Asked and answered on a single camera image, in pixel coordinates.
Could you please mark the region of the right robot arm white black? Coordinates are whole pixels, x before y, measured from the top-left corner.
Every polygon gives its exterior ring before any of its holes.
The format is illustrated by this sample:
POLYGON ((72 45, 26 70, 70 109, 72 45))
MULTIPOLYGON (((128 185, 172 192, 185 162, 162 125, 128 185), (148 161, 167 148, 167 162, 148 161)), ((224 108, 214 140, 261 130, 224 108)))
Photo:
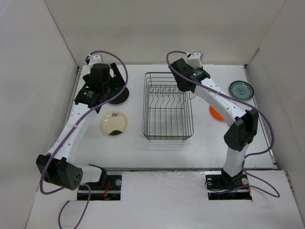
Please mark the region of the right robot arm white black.
POLYGON ((242 178, 246 151, 257 134, 258 113, 247 110, 221 95, 221 89, 202 67, 192 67, 182 58, 169 65, 177 87, 183 92, 191 91, 204 99, 224 119, 229 129, 224 135, 227 145, 226 161, 221 170, 219 189, 238 187, 242 178))

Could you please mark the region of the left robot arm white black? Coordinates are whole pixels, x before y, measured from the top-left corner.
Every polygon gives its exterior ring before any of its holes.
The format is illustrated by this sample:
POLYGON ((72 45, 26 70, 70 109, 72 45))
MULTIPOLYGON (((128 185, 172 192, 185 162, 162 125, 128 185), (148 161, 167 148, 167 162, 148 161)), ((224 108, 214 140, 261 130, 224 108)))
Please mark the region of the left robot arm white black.
POLYGON ((103 168, 94 165, 78 167, 74 163, 89 125, 104 104, 124 96, 126 80, 116 63, 91 65, 90 73, 84 75, 83 80, 84 86, 74 99, 70 117, 60 136, 46 155, 36 159, 41 173, 40 191, 45 195, 51 192, 43 189, 44 183, 75 190, 87 183, 102 189, 107 182, 103 168))

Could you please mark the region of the clear glass plate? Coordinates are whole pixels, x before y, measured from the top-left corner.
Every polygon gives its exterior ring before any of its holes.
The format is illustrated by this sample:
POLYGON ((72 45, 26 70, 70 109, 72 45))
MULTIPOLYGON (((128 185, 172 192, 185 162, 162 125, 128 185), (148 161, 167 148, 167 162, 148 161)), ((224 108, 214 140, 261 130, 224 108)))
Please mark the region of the clear glass plate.
POLYGON ((192 100, 196 97, 196 94, 194 94, 192 92, 185 92, 185 96, 188 100, 192 100))

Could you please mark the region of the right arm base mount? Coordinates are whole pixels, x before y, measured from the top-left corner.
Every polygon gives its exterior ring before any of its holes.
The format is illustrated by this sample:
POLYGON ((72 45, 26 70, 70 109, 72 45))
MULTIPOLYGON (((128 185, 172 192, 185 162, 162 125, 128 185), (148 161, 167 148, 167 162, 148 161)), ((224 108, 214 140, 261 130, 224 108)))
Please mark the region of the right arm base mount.
POLYGON ((252 200, 249 181, 246 174, 241 174, 231 181, 221 171, 205 173, 205 183, 209 200, 252 200))

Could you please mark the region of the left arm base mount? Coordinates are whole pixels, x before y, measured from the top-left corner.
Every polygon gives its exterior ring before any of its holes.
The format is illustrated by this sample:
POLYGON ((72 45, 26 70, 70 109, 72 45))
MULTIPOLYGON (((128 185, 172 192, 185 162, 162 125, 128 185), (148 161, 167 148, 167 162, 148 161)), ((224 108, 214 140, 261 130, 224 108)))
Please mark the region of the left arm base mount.
POLYGON ((89 183, 92 201, 121 200, 122 173, 107 173, 101 182, 89 183))

